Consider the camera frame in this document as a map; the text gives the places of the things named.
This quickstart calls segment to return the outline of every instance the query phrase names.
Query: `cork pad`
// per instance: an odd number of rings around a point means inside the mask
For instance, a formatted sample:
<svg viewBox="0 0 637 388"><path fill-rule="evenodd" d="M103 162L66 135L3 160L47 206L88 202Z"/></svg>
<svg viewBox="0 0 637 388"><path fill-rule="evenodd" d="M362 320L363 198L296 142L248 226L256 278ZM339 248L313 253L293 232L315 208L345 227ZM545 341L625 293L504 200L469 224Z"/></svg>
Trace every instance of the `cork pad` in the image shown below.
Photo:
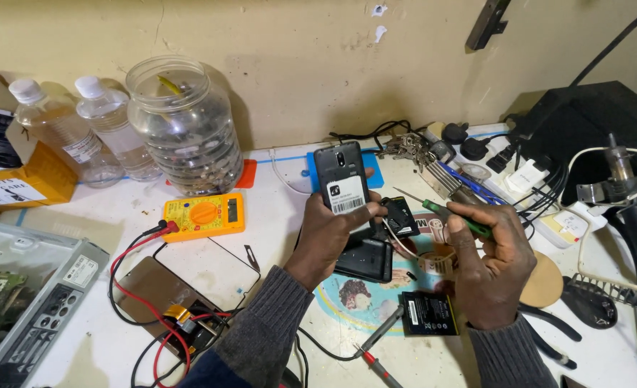
<svg viewBox="0 0 637 388"><path fill-rule="evenodd" d="M547 307L561 298L563 275L558 266L547 255L534 251L536 268L520 295L520 302L534 307Z"/></svg>

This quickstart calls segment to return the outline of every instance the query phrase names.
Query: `phone camera lens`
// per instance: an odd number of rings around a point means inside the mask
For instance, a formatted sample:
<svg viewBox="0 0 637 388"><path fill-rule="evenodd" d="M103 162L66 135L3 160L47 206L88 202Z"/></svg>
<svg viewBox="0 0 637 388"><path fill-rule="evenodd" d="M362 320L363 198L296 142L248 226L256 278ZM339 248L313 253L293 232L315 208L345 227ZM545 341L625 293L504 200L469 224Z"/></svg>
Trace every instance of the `phone camera lens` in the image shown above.
<svg viewBox="0 0 637 388"><path fill-rule="evenodd" d="M343 153L335 153L335 157L338 159L338 166L345 166L345 155Z"/></svg>

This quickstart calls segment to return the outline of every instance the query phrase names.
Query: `cardboard box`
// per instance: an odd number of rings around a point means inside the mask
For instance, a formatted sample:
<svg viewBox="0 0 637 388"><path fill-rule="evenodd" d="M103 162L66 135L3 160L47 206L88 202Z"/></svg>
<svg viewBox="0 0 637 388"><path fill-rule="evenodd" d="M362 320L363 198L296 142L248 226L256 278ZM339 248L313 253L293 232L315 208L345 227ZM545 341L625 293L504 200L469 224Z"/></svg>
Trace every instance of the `cardboard box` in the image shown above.
<svg viewBox="0 0 637 388"><path fill-rule="evenodd" d="M7 85L0 80L0 109L13 112L17 108L13 100ZM16 121L5 136L24 165L0 171L0 212L72 199L76 173L50 147L29 135Z"/></svg>

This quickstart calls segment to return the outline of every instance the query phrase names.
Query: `wall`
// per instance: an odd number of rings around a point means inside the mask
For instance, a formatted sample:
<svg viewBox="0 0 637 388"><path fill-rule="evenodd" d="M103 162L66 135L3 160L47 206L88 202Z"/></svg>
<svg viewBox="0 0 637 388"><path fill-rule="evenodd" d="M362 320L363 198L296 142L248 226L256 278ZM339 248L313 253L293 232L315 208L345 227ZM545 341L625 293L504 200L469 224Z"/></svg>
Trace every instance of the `wall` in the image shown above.
<svg viewBox="0 0 637 388"><path fill-rule="evenodd" d="M76 93L82 75L123 82L152 55L188 55L230 92L243 147L263 148L389 119L496 122L569 84L637 16L637 0L515 0L505 33L466 52L484 3L0 0L0 73ZM637 92L637 30L585 82L612 79Z"/></svg>

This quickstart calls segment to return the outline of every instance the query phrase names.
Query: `phone sticker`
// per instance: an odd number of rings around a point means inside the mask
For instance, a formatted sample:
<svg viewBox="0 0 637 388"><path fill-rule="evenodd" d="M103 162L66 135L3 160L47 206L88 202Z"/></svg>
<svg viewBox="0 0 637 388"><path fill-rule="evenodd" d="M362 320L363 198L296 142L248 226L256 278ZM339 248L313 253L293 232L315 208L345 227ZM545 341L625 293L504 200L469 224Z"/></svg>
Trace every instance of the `phone sticker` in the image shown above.
<svg viewBox="0 0 637 388"><path fill-rule="evenodd" d="M364 206L364 188L361 177L354 175L344 180L332 181L326 185L330 207L335 214L345 214ZM350 233L369 228L369 223L359 226Z"/></svg>

